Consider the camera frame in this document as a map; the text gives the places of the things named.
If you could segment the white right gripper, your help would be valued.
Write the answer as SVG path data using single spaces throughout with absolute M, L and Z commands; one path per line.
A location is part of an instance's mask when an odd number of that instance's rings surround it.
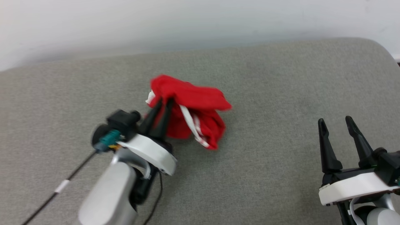
M 329 131 L 323 118 L 318 120 L 318 134 L 323 172 L 319 188 L 321 205 L 399 190 L 395 184 L 386 184 L 374 172 L 373 150 L 351 116 L 345 117 L 347 129 L 354 139 L 360 168 L 343 169 L 329 141 Z

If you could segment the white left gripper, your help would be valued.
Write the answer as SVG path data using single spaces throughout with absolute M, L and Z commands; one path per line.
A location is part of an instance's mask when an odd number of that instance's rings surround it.
M 169 98 L 164 105 L 158 124 L 154 128 L 154 124 L 161 111 L 163 100 L 157 101 L 157 104 L 152 108 L 143 122 L 138 127 L 138 133 L 128 142 L 120 142 L 121 147 L 129 149 L 134 154 L 138 155 L 151 165 L 155 166 L 159 171 L 173 176 L 176 170 L 176 158 L 169 153 L 160 144 L 144 135 L 151 135 L 159 141 L 165 141 L 168 131 L 168 125 L 174 105 L 174 99 Z

